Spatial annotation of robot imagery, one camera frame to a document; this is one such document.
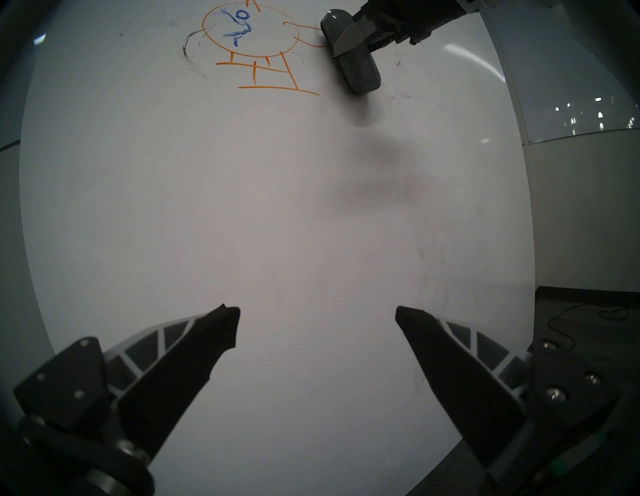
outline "blue marker scribble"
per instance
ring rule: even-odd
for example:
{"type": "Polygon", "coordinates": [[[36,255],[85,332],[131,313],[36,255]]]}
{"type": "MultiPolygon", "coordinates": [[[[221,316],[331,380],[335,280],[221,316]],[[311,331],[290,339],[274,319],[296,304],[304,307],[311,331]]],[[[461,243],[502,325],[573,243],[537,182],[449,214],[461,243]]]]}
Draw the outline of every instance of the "blue marker scribble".
{"type": "Polygon", "coordinates": [[[234,17],[233,15],[229,14],[229,12],[227,12],[227,9],[220,9],[220,11],[224,14],[227,14],[229,16],[229,18],[235,22],[236,24],[240,25],[240,26],[244,26],[246,27],[246,29],[244,31],[236,31],[235,33],[227,33],[226,35],[223,36],[232,36],[234,37],[234,47],[238,46],[238,40],[240,38],[242,38],[245,34],[247,33],[251,33],[251,26],[249,25],[249,23],[246,21],[247,19],[249,19],[249,13],[245,10],[239,10],[238,12],[236,12],[236,16],[234,17]]]}

